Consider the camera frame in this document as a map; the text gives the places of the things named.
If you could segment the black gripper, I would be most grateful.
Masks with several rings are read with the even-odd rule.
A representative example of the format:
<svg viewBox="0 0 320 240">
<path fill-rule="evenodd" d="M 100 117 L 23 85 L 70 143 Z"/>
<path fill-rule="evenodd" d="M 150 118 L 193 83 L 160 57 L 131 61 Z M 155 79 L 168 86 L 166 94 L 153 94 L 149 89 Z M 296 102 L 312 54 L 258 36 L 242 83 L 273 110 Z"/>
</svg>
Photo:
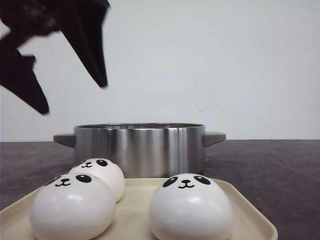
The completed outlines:
<svg viewBox="0 0 320 240">
<path fill-rule="evenodd" d="M 107 87 L 102 25 L 109 7 L 107 0 L 2 0 L 0 20 L 10 32 L 0 40 L 0 85 L 48 114 L 33 71 L 36 57 L 22 55 L 18 47 L 33 36 L 61 31 L 96 84 Z"/>
</svg>

